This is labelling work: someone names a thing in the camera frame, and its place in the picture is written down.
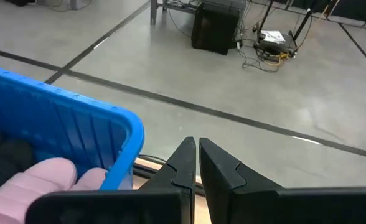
floor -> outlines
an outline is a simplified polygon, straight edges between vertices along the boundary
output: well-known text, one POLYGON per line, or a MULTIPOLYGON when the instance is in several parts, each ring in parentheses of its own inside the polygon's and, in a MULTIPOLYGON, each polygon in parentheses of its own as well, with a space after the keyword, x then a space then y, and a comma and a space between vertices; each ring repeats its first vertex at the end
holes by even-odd
MULTIPOLYGON (((298 16, 274 10, 265 29, 298 16)), ((0 67, 134 111, 143 154, 167 159, 184 137, 208 137, 285 187, 366 185, 366 30, 314 18, 298 56, 265 73, 234 50, 193 49, 193 20, 158 10, 151 26, 145 0, 68 12, 0 0, 0 67)))

gray concrete floor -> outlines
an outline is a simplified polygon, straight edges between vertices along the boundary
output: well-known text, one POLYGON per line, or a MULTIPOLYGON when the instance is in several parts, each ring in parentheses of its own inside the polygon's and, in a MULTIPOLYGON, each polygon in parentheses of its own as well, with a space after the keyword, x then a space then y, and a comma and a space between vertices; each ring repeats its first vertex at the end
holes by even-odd
MULTIPOLYGON (((0 1, 0 50, 62 67, 144 4, 93 2, 81 11, 58 13, 0 1)), ((247 27, 260 18, 262 7, 252 5, 247 27)), ((171 16, 190 34, 192 16, 176 11, 171 16)), ((277 9, 265 29, 288 31, 297 18, 277 9)), ((242 69, 243 58, 234 50, 223 56, 192 49, 169 14, 158 10, 156 25, 150 26, 147 9, 72 70, 366 151, 366 58, 337 23, 313 19, 312 26, 298 56, 278 73, 265 73, 242 69)), ((366 52, 366 30, 346 28, 366 52)), ((251 48, 243 50, 255 55, 251 48)), ((55 72, 1 56, 0 67, 38 80, 55 72)), ((54 85, 138 114, 146 129, 144 154, 167 159, 184 137, 195 136, 198 142, 203 136, 286 187, 366 185, 364 156, 124 93, 68 73, 54 85)))

blue plastic basket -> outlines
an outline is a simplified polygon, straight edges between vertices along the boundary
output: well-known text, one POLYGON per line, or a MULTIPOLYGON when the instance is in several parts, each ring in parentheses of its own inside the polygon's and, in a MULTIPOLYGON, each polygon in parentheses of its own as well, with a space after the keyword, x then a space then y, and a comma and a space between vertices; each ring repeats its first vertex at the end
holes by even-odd
POLYGON ((144 142, 129 110, 0 69, 0 131, 24 139, 38 161, 64 157, 78 174, 109 169, 101 190, 131 187, 132 165, 144 142))

black speaker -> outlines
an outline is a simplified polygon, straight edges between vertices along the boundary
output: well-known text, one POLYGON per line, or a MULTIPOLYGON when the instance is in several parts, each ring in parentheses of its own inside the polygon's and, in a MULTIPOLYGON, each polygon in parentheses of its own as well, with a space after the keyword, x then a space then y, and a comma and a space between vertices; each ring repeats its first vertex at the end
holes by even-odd
POLYGON ((239 18, 240 13, 237 10, 201 4, 195 13, 191 35, 193 48, 226 55, 234 42, 239 18))

